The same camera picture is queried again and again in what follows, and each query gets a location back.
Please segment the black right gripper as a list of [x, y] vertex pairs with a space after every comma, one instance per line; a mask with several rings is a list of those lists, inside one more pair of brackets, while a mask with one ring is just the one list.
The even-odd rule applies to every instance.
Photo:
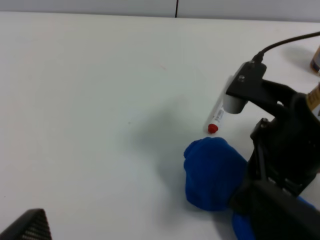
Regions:
[[320, 169], [320, 87], [304, 94], [263, 80], [258, 89], [262, 96], [251, 101], [274, 119], [262, 119], [251, 134], [248, 175], [255, 181], [245, 182], [229, 205], [249, 217], [257, 240], [318, 240], [320, 212], [296, 196]]

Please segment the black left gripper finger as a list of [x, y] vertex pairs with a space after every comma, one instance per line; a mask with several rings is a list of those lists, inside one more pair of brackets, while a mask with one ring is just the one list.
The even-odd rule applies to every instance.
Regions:
[[0, 233], [1, 240], [51, 240], [52, 234], [46, 212], [29, 209]]

